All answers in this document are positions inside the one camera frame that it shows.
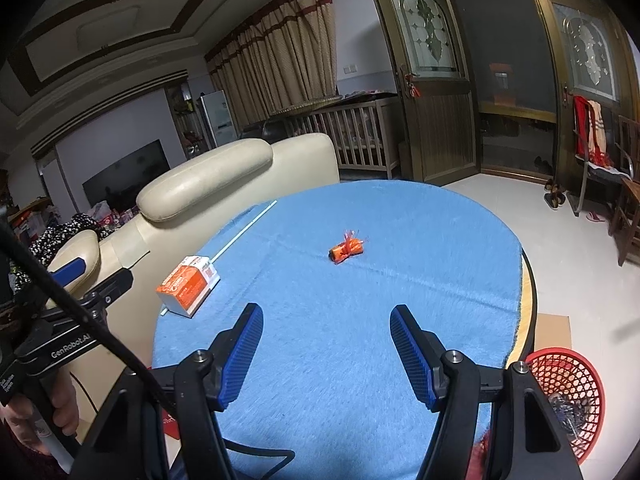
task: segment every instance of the curtain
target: curtain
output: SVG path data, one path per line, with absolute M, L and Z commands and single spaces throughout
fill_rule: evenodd
M 335 95 L 332 0 L 273 0 L 206 56 L 236 128 L 285 107 Z

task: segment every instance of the red basket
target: red basket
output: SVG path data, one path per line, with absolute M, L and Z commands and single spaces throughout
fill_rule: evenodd
M 546 396 L 565 394 L 587 407 L 586 423 L 571 443 L 578 464 L 595 445 L 604 422 L 604 390 L 593 365 L 567 348 L 543 348 L 526 360 Z

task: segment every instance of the flat screen tv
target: flat screen tv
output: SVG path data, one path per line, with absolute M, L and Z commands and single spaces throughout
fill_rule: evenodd
M 111 209 L 123 212 L 135 206 L 142 188 L 165 171 L 169 164 L 160 141 L 155 140 L 92 176 L 82 187 L 92 207 L 106 200 Z

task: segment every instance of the round table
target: round table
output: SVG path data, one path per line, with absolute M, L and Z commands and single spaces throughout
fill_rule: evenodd
M 216 254 L 266 205 L 238 215 L 198 254 Z M 347 230 L 364 253 L 336 265 L 328 251 Z M 218 421 L 229 440 L 293 449 L 276 479 L 415 479 L 436 415 L 415 399 L 390 337 L 396 304 L 477 364 L 505 366 L 532 346 L 535 286 L 518 239 L 442 188 L 366 180 L 281 198 L 215 266 L 221 281 L 193 319 L 158 318 L 153 364 L 208 348 L 245 304 L 260 304 L 262 339 Z M 477 438 L 489 421 L 481 405 Z M 279 460 L 230 458 L 253 478 Z

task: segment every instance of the hand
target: hand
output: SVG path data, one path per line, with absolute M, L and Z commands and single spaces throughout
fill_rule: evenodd
M 53 423 L 62 428 L 62 433 L 73 435 L 78 429 L 80 416 L 76 402 L 76 389 L 66 370 L 58 371 L 51 393 L 51 403 L 55 408 Z M 50 455 L 49 449 L 40 441 L 29 422 L 29 418 L 33 415 L 33 405 L 27 397 L 16 395 L 6 406 L 0 404 L 0 415 L 24 446 Z

